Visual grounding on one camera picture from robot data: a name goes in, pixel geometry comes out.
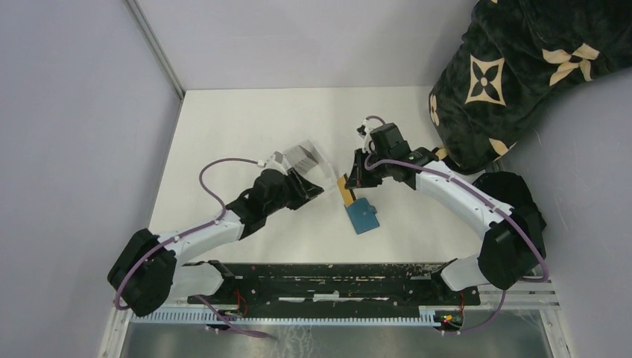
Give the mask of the gold credit card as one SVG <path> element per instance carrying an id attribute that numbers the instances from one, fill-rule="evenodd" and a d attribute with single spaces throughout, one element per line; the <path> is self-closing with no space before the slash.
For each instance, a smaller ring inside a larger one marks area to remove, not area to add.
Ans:
<path id="1" fill-rule="evenodd" d="M 350 207 L 356 201 L 356 196 L 355 196 L 355 193 L 351 189 L 346 188 L 347 179 L 348 179 L 348 175 L 343 174 L 337 180 L 337 186 L 341 194 L 342 200 L 344 202 L 344 206 Z"/>

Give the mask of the blue leather card holder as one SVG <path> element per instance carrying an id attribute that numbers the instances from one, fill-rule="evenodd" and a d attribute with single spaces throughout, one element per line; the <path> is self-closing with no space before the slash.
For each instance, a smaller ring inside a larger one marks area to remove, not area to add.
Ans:
<path id="1" fill-rule="evenodd" d="M 361 235 L 380 226 L 376 208 L 366 199 L 354 200 L 345 207 L 347 215 L 357 235 Z"/>

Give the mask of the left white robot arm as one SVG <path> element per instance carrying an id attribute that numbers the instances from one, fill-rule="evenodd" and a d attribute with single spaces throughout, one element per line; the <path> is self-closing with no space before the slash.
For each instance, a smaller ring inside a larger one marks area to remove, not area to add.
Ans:
<path id="1" fill-rule="evenodd" d="M 264 169 L 252 187 L 223 206 L 211 221 L 162 235 L 147 228 L 136 231 L 107 275 L 114 288 L 114 304 L 146 316 L 174 290 L 177 271 L 187 262 L 218 246 L 237 242 L 263 228 L 281 209 L 298 210 L 325 189 L 295 169 L 282 173 Z"/>

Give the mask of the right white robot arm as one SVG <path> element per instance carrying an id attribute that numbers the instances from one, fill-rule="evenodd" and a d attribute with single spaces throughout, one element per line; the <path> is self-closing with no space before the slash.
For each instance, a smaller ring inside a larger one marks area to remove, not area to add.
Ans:
<path id="1" fill-rule="evenodd" d="M 357 129 L 363 141 L 354 152 L 347 189 L 373 188 L 385 178 L 427 195 L 468 224 L 482 240 L 479 254 L 455 259 L 439 270 L 430 292 L 439 304 L 452 303 L 470 286 L 490 284 L 507 290 L 540 267 L 547 280 L 544 221 L 529 201 L 512 205 L 463 180 L 436 150 L 411 149 L 394 123 Z"/>

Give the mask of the clear plastic card box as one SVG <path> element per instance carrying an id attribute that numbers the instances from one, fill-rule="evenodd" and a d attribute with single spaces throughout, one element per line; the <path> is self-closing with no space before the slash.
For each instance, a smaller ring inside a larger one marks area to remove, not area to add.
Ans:
<path id="1" fill-rule="evenodd" d="M 304 139 L 281 153 L 299 175 L 323 188 L 327 195 L 337 189 L 335 170 L 314 140 Z"/>

